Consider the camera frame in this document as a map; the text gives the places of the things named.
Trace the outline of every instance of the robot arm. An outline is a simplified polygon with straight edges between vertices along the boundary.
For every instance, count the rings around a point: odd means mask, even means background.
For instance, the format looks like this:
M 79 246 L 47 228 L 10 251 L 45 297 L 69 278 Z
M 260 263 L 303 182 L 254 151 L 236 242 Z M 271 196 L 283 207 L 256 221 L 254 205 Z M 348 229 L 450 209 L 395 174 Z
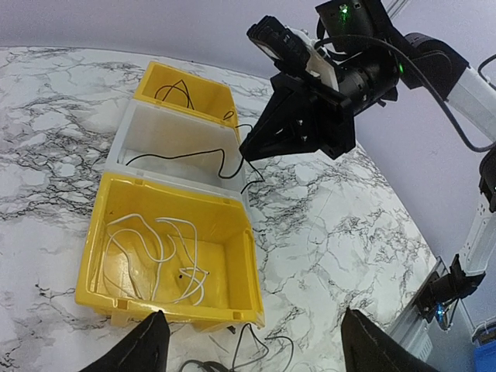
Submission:
M 319 39 L 326 31 L 336 52 L 270 16 L 247 33 L 281 72 L 271 78 L 274 94 L 239 148 L 246 160 L 316 150 L 336 159 L 356 145 L 354 116 L 376 103 L 396 101 L 400 79 L 410 89 L 429 83 L 438 103 L 447 103 L 496 141 L 496 91 L 453 48 L 420 33 L 402 36 L 380 0 L 331 0 L 316 10 Z M 417 68 L 403 66 L 405 57 Z M 464 142 L 471 145 L 466 137 Z M 446 314 L 440 307 L 477 289 L 496 247 L 496 150 L 483 159 L 480 175 L 481 197 L 466 243 L 449 273 L 431 278 L 418 296 L 418 308 L 429 321 Z M 442 319 L 438 322 L 443 327 Z

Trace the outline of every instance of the light purple wall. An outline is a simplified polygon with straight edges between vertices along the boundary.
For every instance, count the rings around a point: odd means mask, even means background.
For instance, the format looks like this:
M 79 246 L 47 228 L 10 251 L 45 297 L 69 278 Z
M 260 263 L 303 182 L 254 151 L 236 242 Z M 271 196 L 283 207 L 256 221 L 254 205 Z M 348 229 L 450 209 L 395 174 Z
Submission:
M 4 0 L 0 46 L 154 53 L 270 76 L 274 68 L 246 38 L 248 27 L 270 14 L 313 32 L 314 7 L 323 1 Z M 492 0 L 414 0 L 394 24 L 403 33 L 419 31 L 447 41 L 477 66 L 496 53 L 495 16 Z M 493 72 L 496 79 L 496 68 Z M 474 215 L 481 156 L 465 149 L 425 91 L 404 86 L 399 102 L 360 115 L 356 130 L 432 250 L 451 261 Z M 470 126 L 467 132 L 476 142 L 484 141 Z M 496 257 L 467 303 L 476 322 L 495 314 Z
M 477 67 L 496 53 L 495 19 L 494 0 L 414 0 L 394 24 L 404 34 L 420 32 L 446 41 Z M 485 72 L 496 80 L 496 65 Z M 409 91 L 402 84 L 399 91 L 398 102 L 356 118 L 357 136 L 432 251 L 450 264 L 475 214 L 482 156 L 462 144 L 425 89 Z M 468 121 L 461 122 L 475 143 L 488 143 Z M 496 315 L 496 255 L 466 304 L 476 323 Z
M 92 47 L 195 60 L 269 76 L 246 37 L 265 15 L 315 30 L 324 0 L 2 0 L 0 46 Z

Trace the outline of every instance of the white cable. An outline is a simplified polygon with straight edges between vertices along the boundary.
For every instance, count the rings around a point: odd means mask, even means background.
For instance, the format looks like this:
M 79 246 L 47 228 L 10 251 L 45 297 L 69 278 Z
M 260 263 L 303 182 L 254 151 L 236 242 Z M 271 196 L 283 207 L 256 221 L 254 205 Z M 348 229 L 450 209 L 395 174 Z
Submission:
M 193 270 L 193 267 L 186 267 L 185 269 L 179 269 L 179 272 L 181 274 L 183 274 L 183 275 L 186 275 L 187 277 L 192 277 L 192 275 L 191 274 L 188 274 L 186 272 L 186 270 Z M 207 278 L 207 274 L 208 274 L 208 272 L 204 272 L 203 273 L 203 278 L 201 279 L 201 281 L 199 281 L 196 277 L 192 277 L 193 280 L 198 284 L 198 286 L 189 295 L 194 294 L 199 288 L 201 288 L 200 298 L 198 299 L 198 301 L 196 301 L 193 304 L 193 306 L 197 306 L 200 303 L 202 303 L 202 301 L 203 301 L 203 298 L 205 296 L 205 289 L 203 288 L 203 284 L 205 283 L 205 279 Z
M 112 241 L 115 241 L 115 242 L 117 243 L 117 241 L 116 241 L 116 240 L 114 240 L 115 236 L 116 236 L 117 234 L 119 234 L 119 233 L 124 232 L 124 231 L 133 231 L 133 232 L 134 232 L 134 230 L 132 230 L 132 229 L 120 229 L 120 230 L 118 230 L 118 231 L 114 232 L 112 235 L 110 235 L 110 234 L 108 235 L 108 236 L 110 236 L 110 238 L 108 239 L 108 242 L 107 242 L 107 247 L 105 248 L 105 253 L 104 253 L 104 255 L 103 255 L 103 276 L 104 276 L 104 277 L 106 277 L 106 278 L 107 278 L 107 280 L 109 280 L 109 277 L 107 277 L 107 274 L 105 273 L 105 262 L 107 261 L 107 253 L 109 252 L 110 243 L 111 243 Z M 128 273 L 129 273 L 129 279 L 131 280 L 131 284 L 133 285 L 133 289 L 134 289 L 134 291 L 135 291 L 135 293 L 136 293 L 136 296 L 137 296 L 138 298 L 140 298 L 140 299 L 142 299 L 142 300 L 143 300 L 143 296 L 141 295 L 140 290 L 139 290 L 139 289 L 138 289 L 138 287 L 136 286 L 136 282 L 134 281 L 133 275 L 131 274 L 131 273 L 132 273 L 132 271 L 131 271 L 131 257 L 129 256 L 129 254 L 127 253 L 127 251 L 126 251 L 126 250 L 124 250 L 124 249 L 122 248 L 122 246 L 121 246 L 120 244 L 118 244 L 118 243 L 117 243 L 116 245 L 117 245 L 117 247 L 118 247 L 118 248 L 119 248 L 119 249 L 120 249 L 120 250 L 124 253 L 124 256 L 126 256 L 126 259 L 127 259 L 127 270 L 128 270 Z
M 141 222 L 146 226 L 146 228 L 152 232 L 152 234 L 155 235 L 155 237 L 157 238 L 157 241 L 159 243 L 159 246 L 160 246 L 160 252 L 163 252 L 164 251 L 164 245 L 162 244 L 162 239 L 159 237 L 159 235 L 157 234 L 157 232 L 152 229 L 150 227 L 150 225 L 148 225 L 145 221 L 145 219 L 138 213 L 131 213 L 129 215 L 125 215 L 124 217 L 121 217 L 120 219 L 116 219 L 115 221 L 112 221 L 110 222 L 108 226 L 111 226 L 111 225 L 115 225 L 116 223 L 119 223 L 119 222 L 122 222 L 122 221 L 125 221 L 127 219 L 131 219 L 133 217 L 137 217 L 141 220 Z M 167 262 L 168 260 L 170 260 L 172 257 L 174 257 L 174 255 L 176 254 L 176 250 L 175 250 L 175 244 L 174 244 L 174 252 L 168 257 L 168 258 L 161 258 L 160 260 L 156 259 L 155 257 L 152 257 L 152 255 L 150 254 L 150 251 L 148 250 L 148 247 L 146 246 L 145 244 L 145 241 L 143 240 L 143 237 L 141 236 L 141 234 L 139 232 L 137 232 L 136 230 L 133 230 L 135 233 L 137 233 L 141 239 L 141 242 L 143 243 L 143 246 L 145 247 L 145 251 L 146 251 L 146 255 L 153 261 L 153 262 L 157 262 L 157 263 L 160 263 L 160 262 Z
M 189 226 L 191 226 L 193 228 L 193 231 L 195 232 L 195 258 L 194 259 L 192 259 L 191 258 L 191 255 L 189 254 L 188 247 L 186 246 L 186 243 L 184 242 L 184 239 L 183 239 L 183 236 L 182 236 L 181 232 L 179 231 L 179 229 L 177 228 L 177 226 L 175 224 L 173 224 L 171 221 L 186 223 L 186 224 L 188 224 Z M 207 271 L 202 270 L 202 269 L 200 269 L 198 267 L 198 233 L 197 233 L 197 230 L 196 230 L 196 226 L 194 224 L 192 224 L 191 222 L 186 221 L 184 219 L 173 219 L 173 218 L 169 218 L 169 217 L 159 217 L 158 219 L 155 219 L 155 222 L 165 222 L 165 223 L 168 223 L 169 225 L 173 226 L 176 229 L 177 234 L 179 235 L 179 239 L 181 240 L 181 243 L 182 243 L 182 245 L 184 247 L 184 251 L 186 252 L 186 255 L 188 256 L 188 259 L 193 264 L 193 274 L 191 276 L 188 275 L 191 278 L 188 287 L 183 292 L 182 296 L 180 296 L 179 298 L 177 298 L 177 299 L 175 299 L 173 301 L 173 303 L 178 303 L 179 301 L 184 300 L 185 298 L 190 297 L 192 294 L 194 294 L 198 290 L 198 287 L 196 287 L 196 289 L 194 289 L 193 291 L 191 291 L 190 293 L 188 293 L 188 291 L 191 289 L 191 286 L 195 282 L 195 277 L 196 277 L 196 271 L 197 270 L 200 270 L 205 275 L 204 278 L 208 274 Z
M 150 251 L 148 250 L 148 247 L 145 243 L 145 240 L 143 238 L 143 236 L 137 232 L 136 230 L 134 229 L 120 229 L 118 230 L 117 232 L 115 232 L 114 234 L 110 235 L 108 233 L 108 235 L 110 236 L 110 239 L 108 240 L 108 243 L 107 243 L 107 247 L 105 248 L 105 254 L 104 254 L 104 267 L 103 267 L 103 275 L 104 275 L 104 278 L 107 279 L 111 284 L 115 285 L 117 288 L 119 288 L 120 290 L 122 290 L 123 292 L 125 292 L 128 296 L 130 296 L 131 298 L 134 298 L 134 296 L 132 294 L 130 294 L 127 290 L 125 290 L 124 288 L 121 288 L 120 286 L 118 286 L 115 282 L 113 282 L 112 280 L 110 280 L 110 278 L 106 275 L 105 273 L 105 262 L 106 262 L 106 258 L 107 258 L 107 252 L 109 251 L 109 247 L 110 247 L 110 243 L 113 241 L 116 246 L 124 253 L 124 255 L 126 256 L 126 259 L 127 259 L 127 263 L 128 263 L 128 272 L 129 272 L 129 279 L 131 280 L 131 284 L 133 285 L 133 289 L 135 290 L 135 293 L 136 293 L 136 296 L 139 298 L 139 299 L 143 299 L 143 296 L 141 295 L 140 293 L 140 290 L 139 288 L 137 287 L 136 285 L 136 281 L 134 280 L 133 276 L 132 276 L 132 271 L 131 271 L 131 257 L 129 256 L 129 254 L 127 253 L 126 249 L 117 241 L 117 239 L 115 239 L 115 236 L 120 233 L 120 232 L 124 232 L 124 231 L 128 231 L 128 232 L 131 232 L 131 233 L 135 233 L 136 235 L 138 235 L 139 239 L 141 240 L 141 243 L 143 244 L 143 247 L 145 248 L 145 251 L 146 251 L 146 255 L 153 261 L 153 262 L 156 262 L 158 263 L 158 268 L 157 268 L 157 278 L 156 278 L 156 282 L 155 282 L 155 287 L 153 289 L 153 292 L 152 292 L 152 296 L 151 296 L 151 300 L 153 301 L 157 295 L 157 290 L 159 288 L 159 284 L 160 284 L 160 271 L 161 271 L 161 268 L 162 268 L 162 264 L 164 262 L 167 262 L 169 261 L 170 259 L 172 259 L 176 252 L 177 252 L 177 246 L 176 246 L 176 243 L 174 242 L 174 240 L 171 238 L 170 235 L 167 235 L 167 237 L 169 238 L 169 240 L 172 242 L 173 244 L 173 247 L 174 247 L 174 252 L 168 257 L 168 258 L 165 258 L 164 259 L 164 245 L 162 244 L 162 241 L 159 237 L 159 235 L 157 234 L 157 232 L 152 229 L 145 221 L 145 219 L 138 213 L 131 213 L 129 215 L 125 215 L 119 219 L 116 219 L 115 221 L 112 221 L 110 222 L 108 226 L 111 226 L 111 225 L 115 225 L 119 222 L 122 222 L 122 221 L 125 221 L 126 219 L 131 219 L 133 217 L 137 217 L 138 219 L 141 220 L 141 222 L 145 225 L 145 227 L 152 232 L 152 234 L 155 235 L 155 237 L 157 238 L 157 241 L 159 242 L 159 247 L 160 247 L 160 259 L 156 259 L 155 257 L 152 257 L 152 255 L 150 254 Z M 184 247 L 184 251 L 186 253 L 186 255 L 188 256 L 188 259 L 191 261 L 191 263 L 193 264 L 193 267 L 186 267 L 186 268 L 182 268 L 182 269 L 179 269 L 180 273 L 191 278 L 190 280 L 190 283 L 188 285 L 188 287 L 186 288 L 186 290 L 183 292 L 183 294 L 179 297 L 179 298 L 176 298 L 175 300 L 169 302 L 169 303 L 174 303 L 174 304 L 177 304 L 179 301 L 182 301 L 186 298 L 189 298 L 191 297 L 194 293 L 196 293 L 198 291 L 198 289 L 201 289 L 201 294 L 200 294 L 200 298 L 198 299 L 198 301 L 196 301 L 193 306 L 196 306 L 196 305 L 199 305 L 202 301 L 203 301 L 203 298 L 205 296 L 205 289 L 203 287 L 204 283 L 205 283 L 205 279 L 207 277 L 207 275 L 209 274 L 208 271 L 206 270 L 203 270 L 201 269 L 200 267 L 198 267 L 198 233 L 197 233 L 197 229 L 196 229 L 196 226 L 189 222 L 189 221 L 186 221 L 186 220 L 183 220 L 183 219 L 174 219 L 174 218 L 169 218 L 169 217 L 160 217 L 160 218 L 157 218 L 155 219 L 156 222 L 165 222 L 169 225 L 171 225 L 177 232 L 177 234 L 179 235 L 179 240 L 181 241 L 181 244 L 183 245 Z M 179 230 L 179 228 L 173 224 L 171 221 L 174 221 L 174 222 L 181 222 L 181 223 L 185 223 L 185 224 L 188 224 L 189 226 L 192 227 L 192 229 L 194 230 L 195 232 L 195 258 L 193 259 L 188 251 L 188 246 L 186 245 L 186 242 L 184 241 L 184 238 L 181 234 L 181 231 Z M 192 270 L 193 271 L 193 274 L 189 274 L 187 272 L 187 270 Z M 196 276 L 196 273 L 197 271 L 201 271 L 204 275 L 203 275 L 203 278 L 201 279 L 201 281 L 199 279 L 197 279 L 195 276 Z M 190 291 L 191 289 L 191 286 L 193 285 L 193 283 L 196 283 L 197 284 L 197 287 L 194 288 L 193 290 Z
M 122 218 L 120 218 L 120 219 L 118 219 L 116 221 L 121 222 L 124 219 L 131 218 L 131 217 L 134 217 L 134 215 L 127 215 L 127 216 L 122 217 Z M 114 225 L 114 224 L 115 224 L 115 221 L 110 222 L 107 226 Z M 147 227 L 148 227 L 148 229 L 150 229 L 154 233 L 155 236 L 158 236 L 158 234 L 155 232 L 155 230 L 151 229 L 149 226 L 147 226 Z M 151 257 L 150 251 L 148 250 L 148 247 L 147 247 L 147 245 L 145 243 L 145 240 L 144 240 L 143 236 L 139 232 L 137 232 L 136 230 L 134 230 L 134 229 L 120 229 L 117 232 L 115 232 L 113 235 L 110 235 L 109 234 L 110 239 L 108 240 L 107 247 L 105 248 L 105 256 L 104 256 L 104 267 L 103 267 L 104 277 L 108 281 L 110 281 L 110 283 L 114 284 L 117 288 L 122 289 L 127 295 L 129 295 L 129 292 L 128 291 L 126 291 L 122 287 L 116 285 L 112 280 L 110 280 L 110 278 L 105 273 L 105 261 L 107 259 L 107 252 L 109 251 L 110 243 L 113 241 L 116 244 L 116 246 L 126 255 L 127 262 L 128 262 L 129 279 L 131 280 L 131 283 L 132 283 L 133 288 L 134 288 L 134 290 L 136 292 L 136 295 L 138 296 L 138 298 L 140 298 L 140 299 L 143 300 L 143 296 L 140 294 L 140 292 L 138 290 L 138 287 L 136 285 L 136 281 L 133 279 L 133 276 L 131 275 L 131 257 L 127 253 L 126 249 L 115 238 L 115 236 L 118 233 L 123 232 L 123 231 L 128 231 L 128 232 L 131 232 L 131 233 L 135 233 L 139 237 L 139 239 L 141 240 L 141 243 L 143 244 L 143 247 L 145 248 L 145 251 L 146 251 L 146 254 L 148 255 L 148 257 L 151 260 L 159 263 L 159 269 L 161 268 L 161 264 L 163 262 L 167 262 L 168 260 L 170 260 L 176 254 L 176 252 L 177 252 L 176 243 L 174 242 L 174 240 L 171 238 L 170 235 L 167 235 L 167 238 L 169 238 L 169 240 L 172 242 L 172 245 L 174 247 L 174 252 L 167 259 L 164 259 L 164 247 L 162 246 L 162 244 L 160 244 L 160 260 L 155 260 L 155 259 L 153 259 Z M 160 274 L 159 273 L 157 273 L 158 276 L 157 276 L 157 280 L 156 280 L 156 283 L 155 283 L 155 288 L 153 289 L 151 300 L 154 300 L 155 299 L 155 296 L 157 294 L 157 289 L 158 289 L 158 285 L 159 285 L 159 280 L 158 279 L 160 277 Z

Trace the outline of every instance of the white marble surface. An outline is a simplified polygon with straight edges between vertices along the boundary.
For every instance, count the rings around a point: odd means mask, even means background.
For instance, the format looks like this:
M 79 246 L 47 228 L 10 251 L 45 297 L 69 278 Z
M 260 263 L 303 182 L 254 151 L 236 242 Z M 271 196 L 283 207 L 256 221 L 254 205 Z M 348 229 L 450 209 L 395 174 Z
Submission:
M 263 79 L 168 58 L 0 50 L 2 371 L 78 370 L 129 331 L 76 305 L 74 287 L 105 156 L 152 59 L 230 85 L 241 123 L 255 123 L 270 97 Z M 267 319 L 259 334 L 295 341 L 293 371 L 344 370 L 346 306 L 387 328 L 434 257 L 363 150 L 255 164 L 267 180 L 250 188 Z M 189 358 L 230 365 L 237 336 L 171 328 L 168 370 Z M 256 351 L 250 341 L 240 361 Z M 269 345 L 268 359 L 242 370 L 280 370 L 289 348 Z

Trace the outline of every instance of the green led light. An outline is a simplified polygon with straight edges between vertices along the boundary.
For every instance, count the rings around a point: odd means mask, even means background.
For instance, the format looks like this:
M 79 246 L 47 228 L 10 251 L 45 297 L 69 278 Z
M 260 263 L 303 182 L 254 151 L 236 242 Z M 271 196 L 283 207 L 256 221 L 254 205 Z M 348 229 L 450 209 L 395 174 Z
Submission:
M 351 16 L 350 9 L 348 8 L 348 5 L 342 4 L 339 7 L 339 14 L 340 14 L 340 20 L 341 23 L 346 23 L 348 21 L 348 18 Z

